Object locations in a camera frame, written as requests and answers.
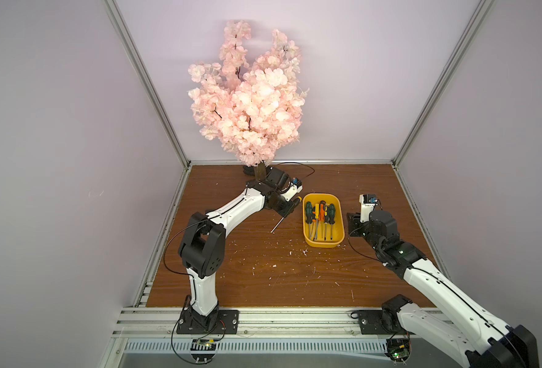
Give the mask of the black screwdriver yellow cap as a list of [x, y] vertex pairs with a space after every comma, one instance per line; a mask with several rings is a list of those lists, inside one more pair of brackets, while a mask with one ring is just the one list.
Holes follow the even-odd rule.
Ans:
[[280, 209], [279, 214], [281, 216], [281, 219], [277, 222], [277, 224], [274, 226], [274, 228], [271, 230], [271, 233], [273, 234], [275, 230], [281, 225], [281, 223], [289, 216], [291, 215], [297, 206], [301, 203], [301, 196], [296, 196], [294, 199], [289, 200], [286, 202], [286, 204]]

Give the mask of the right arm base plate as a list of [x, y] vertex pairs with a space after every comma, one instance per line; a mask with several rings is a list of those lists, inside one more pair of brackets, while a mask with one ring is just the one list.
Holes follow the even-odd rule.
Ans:
[[356, 320], [363, 335], [413, 335], [412, 331], [402, 327], [399, 313], [400, 309], [357, 310], [350, 312], [349, 317]]

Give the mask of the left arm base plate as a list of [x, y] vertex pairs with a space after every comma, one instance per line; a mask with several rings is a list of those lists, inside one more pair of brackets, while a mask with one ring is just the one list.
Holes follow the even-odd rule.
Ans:
[[192, 308], [183, 311], [175, 328], [181, 335], [188, 334], [237, 334], [240, 321], [238, 310], [215, 309], [208, 316], [203, 316]]

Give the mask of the large orange black screwdriver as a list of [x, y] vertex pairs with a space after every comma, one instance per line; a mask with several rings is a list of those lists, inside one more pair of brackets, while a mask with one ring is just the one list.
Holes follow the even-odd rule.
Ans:
[[317, 239], [318, 242], [323, 242], [324, 241], [324, 236], [323, 236], [323, 231], [324, 231], [323, 207], [324, 207], [325, 203], [326, 203], [326, 201], [324, 201], [324, 200], [321, 200], [321, 202], [319, 203], [320, 204], [320, 209], [321, 209], [321, 219], [320, 219], [319, 228], [318, 228], [318, 239]]

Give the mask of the black yellow-striped screwdriver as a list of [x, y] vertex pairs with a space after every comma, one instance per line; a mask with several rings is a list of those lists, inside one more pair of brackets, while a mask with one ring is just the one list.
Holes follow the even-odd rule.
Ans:
[[329, 230], [329, 225], [331, 223], [331, 220], [332, 220], [332, 217], [330, 215], [329, 204], [325, 203], [323, 207], [323, 224], [324, 224], [323, 236], [324, 236], [325, 242], [327, 242], [327, 240], [329, 239], [328, 230]]

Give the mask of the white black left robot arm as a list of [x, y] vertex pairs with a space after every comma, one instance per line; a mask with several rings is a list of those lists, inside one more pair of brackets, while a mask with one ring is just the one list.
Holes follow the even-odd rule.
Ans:
[[217, 319], [219, 301], [216, 274], [223, 264], [227, 236], [251, 215], [264, 209], [277, 212], [283, 219], [301, 202], [301, 180], [289, 181], [282, 189], [269, 181], [252, 180], [226, 205], [208, 212], [195, 213], [185, 229], [178, 254], [189, 275], [191, 314], [203, 325]]

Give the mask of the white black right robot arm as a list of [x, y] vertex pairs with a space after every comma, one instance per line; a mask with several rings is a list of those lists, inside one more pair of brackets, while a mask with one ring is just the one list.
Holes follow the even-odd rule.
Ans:
[[507, 322], [455, 286], [415, 245], [401, 239], [396, 220], [384, 210], [347, 214], [351, 236], [363, 238], [376, 259], [426, 296], [447, 318], [441, 320], [401, 294], [382, 305], [385, 331], [415, 334], [462, 367], [538, 367], [537, 339]]

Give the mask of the small orange black screwdriver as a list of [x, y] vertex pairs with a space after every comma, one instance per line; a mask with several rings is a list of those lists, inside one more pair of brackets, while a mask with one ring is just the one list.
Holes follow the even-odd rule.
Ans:
[[315, 237], [316, 237], [316, 234], [317, 234], [317, 229], [318, 229], [318, 211], [319, 211], [319, 205], [318, 203], [316, 203], [314, 206], [313, 206], [313, 209], [312, 209], [312, 225], [311, 225], [311, 229], [310, 229], [310, 239], [312, 241], [315, 241]]

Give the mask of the green black screwdriver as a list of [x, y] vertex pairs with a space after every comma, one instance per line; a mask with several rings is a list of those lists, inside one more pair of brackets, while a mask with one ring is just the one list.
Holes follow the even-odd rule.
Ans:
[[308, 238], [312, 238], [313, 233], [313, 224], [314, 224], [314, 206], [311, 202], [306, 202], [305, 204], [305, 222], [308, 225], [308, 230], [306, 234], [308, 235]]
[[328, 225], [328, 229], [330, 231], [330, 240], [332, 241], [334, 238], [334, 224], [335, 224], [335, 215], [336, 215], [336, 207], [335, 204], [331, 203], [328, 205], [326, 209], [326, 215], [325, 220]]

